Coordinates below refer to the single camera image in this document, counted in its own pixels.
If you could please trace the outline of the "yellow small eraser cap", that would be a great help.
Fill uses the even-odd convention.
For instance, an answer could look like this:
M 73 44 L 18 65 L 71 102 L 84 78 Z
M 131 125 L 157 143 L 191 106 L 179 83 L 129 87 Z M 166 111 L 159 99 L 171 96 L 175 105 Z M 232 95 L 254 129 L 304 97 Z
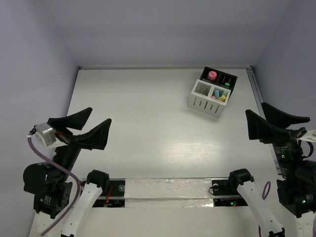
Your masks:
M 222 95 L 218 98 L 219 101 L 222 101 L 222 102 L 225 102 L 226 100 L 226 96 L 225 95 Z

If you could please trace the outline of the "blue pencil-shaped highlighter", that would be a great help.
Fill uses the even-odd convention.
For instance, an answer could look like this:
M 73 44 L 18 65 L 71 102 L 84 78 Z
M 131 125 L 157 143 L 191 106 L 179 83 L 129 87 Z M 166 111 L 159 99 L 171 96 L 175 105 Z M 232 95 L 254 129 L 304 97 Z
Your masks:
M 220 97 L 219 90 L 214 90 L 214 96 L 216 99 Z

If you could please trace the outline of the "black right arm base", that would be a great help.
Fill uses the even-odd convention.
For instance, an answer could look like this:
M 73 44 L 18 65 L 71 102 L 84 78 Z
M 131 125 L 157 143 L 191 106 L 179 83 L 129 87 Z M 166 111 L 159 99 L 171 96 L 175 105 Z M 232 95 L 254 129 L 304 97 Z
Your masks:
M 237 190 L 230 186 L 228 178 L 212 179 L 208 192 L 213 197 L 215 207 L 248 206 Z

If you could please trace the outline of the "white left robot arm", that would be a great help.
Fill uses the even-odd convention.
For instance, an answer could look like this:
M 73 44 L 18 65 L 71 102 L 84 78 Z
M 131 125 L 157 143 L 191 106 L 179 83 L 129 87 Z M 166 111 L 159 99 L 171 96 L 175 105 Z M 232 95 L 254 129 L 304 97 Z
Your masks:
M 23 173 L 24 191 L 34 195 L 34 210 L 43 222 L 50 221 L 40 232 L 42 237 L 74 237 L 85 221 L 88 211 L 101 195 L 110 196 L 112 185 L 107 173 L 93 170 L 81 181 L 72 168 L 81 150 L 103 150 L 108 141 L 111 119 L 106 119 L 89 132 L 74 135 L 81 130 L 92 108 L 73 115 L 50 118 L 37 124 L 27 135 L 30 148 L 36 151 L 32 137 L 46 148 L 54 149 L 53 158 L 42 156 L 42 162 L 29 165 Z M 227 179 L 215 180 L 208 192 L 213 196 L 243 199 L 250 207 L 264 237 L 282 237 L 284 227 L 265 206 L 264 199 L 270 183 L 258 193 L 255 181 L 246 169 L 232 171 Z

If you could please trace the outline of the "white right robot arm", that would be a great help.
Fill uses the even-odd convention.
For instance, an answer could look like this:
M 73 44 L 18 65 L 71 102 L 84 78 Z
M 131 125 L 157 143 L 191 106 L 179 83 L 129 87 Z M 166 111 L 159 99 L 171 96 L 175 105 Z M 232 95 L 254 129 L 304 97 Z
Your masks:
M 316 211 L 316 163 L 308 158 L 314 152 L 315 130 L 289 129 L 291 125 L 308 123 L 309 117 L 285 113 L 263 102 L 264 117 L 246 110 L 248 137 L 271 144 L 282 179 L 276 181 L 279 203 L 296 219 Z M 285 228 L 275 218 L 255 187 L 253 176 L 243 168 L 232 171 L 227 181 L 228 190 L 240 194 L 248 204 L 263 237 L 283 237 Z

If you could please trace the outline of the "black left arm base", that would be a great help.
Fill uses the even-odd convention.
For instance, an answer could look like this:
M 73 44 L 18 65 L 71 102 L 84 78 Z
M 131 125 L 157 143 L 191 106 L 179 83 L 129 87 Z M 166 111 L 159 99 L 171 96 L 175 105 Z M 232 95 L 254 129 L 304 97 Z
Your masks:
M 125 179 L 111 179 L 109 188 L 97 198 L 92 207 L 125 207 Z

